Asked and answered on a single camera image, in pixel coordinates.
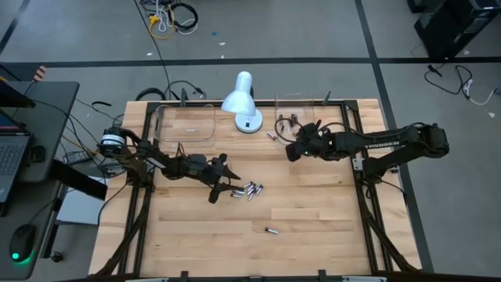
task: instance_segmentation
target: green light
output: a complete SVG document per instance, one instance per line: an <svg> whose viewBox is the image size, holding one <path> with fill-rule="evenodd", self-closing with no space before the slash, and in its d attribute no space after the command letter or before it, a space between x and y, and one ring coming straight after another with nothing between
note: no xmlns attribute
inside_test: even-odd
<svg viewBox="0 0 501 282"><path fill-rule="evenodd" d="M19 254L14 253L13 259L14 259L14 255L17 255L17 258L19 258ZM34 251L32 251L30 256L27 257L26 259L24 259L22 262L14 262L14 265L21 266L21 267L29 266L31 264L31 262L33 262L33 259L34 259Z"/></svg>

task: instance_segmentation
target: lamp shade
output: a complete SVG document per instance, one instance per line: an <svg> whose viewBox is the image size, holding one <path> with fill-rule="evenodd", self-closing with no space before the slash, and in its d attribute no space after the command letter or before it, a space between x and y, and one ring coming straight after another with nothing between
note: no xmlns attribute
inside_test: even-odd
<svg viewBox="0 0 501 282"><path fill-rule="evenodd" d="M246 71L238 74L235 90L222 103L221 109L235 114L256 115L256 105L251 96L252 75Z"/></svg>

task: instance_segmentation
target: wooden table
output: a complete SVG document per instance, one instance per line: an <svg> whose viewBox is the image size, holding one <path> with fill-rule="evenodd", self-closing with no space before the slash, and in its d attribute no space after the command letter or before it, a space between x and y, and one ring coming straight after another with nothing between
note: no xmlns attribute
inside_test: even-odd
<svg viewBox="0 0 501 282"><path fill-rule="evenodd" d="M385 130L378 101L358 102L364 132ZM266 136L273 131L275 108L260 110L262 129L247 135L235 128L233 114L216 109L212 146L188 147L186 153L228 154L230 169L242 178L232 183L261 182L265 186L262 194L247 201L227 192L217 204L210 204L209 189L202 183L169 181L157 172L142 277L179 277L182 270L191 277L315 276L319 269L325 269L327 275L370 274L349 158L325 162L303 157L290 163L283 148ZM140 136L145 112L146 102L129 102L123 127ZM315 107L315 117L323 124L341 121L341 111ZM170 151L163 143L160 148ZM375 157L387 152L370 151ZM395 174L387 173L384 180L400 185ZM106 198L123 185L124 177L113 179ZM377 190L388 237L419 268L402 193L386 184L377 185ZM90 273L99 270L120 243L130 195L128 187L104 209ZM265 227L280 233L266 233ZM373 238L379 267L384 269L375 234ZM132 246L128 271L132 271L135 242Z"/></svg>

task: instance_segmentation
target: laptop keyboard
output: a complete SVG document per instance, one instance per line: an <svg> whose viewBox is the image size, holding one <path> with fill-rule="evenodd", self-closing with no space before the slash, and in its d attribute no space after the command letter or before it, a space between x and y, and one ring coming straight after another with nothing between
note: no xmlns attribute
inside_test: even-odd
<svg viewBox="0 0 501 282"><path fill-rule="evenodd" d="M0 145L0 175L13 175L23 156L24 145Z"/></svg>

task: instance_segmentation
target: white desk lamp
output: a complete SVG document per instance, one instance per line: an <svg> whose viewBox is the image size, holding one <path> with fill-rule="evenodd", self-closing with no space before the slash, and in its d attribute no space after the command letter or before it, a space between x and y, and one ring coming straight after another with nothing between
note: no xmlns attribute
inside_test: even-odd
<svg viewBox="0 0 501 282"><path fill-rule="evenodd" d="M263 125L263 115L251 96L252 75L242 71L236 77L235 90L222 103L221 110L235 113L235 125L244 133L254 133Z"/></svg>

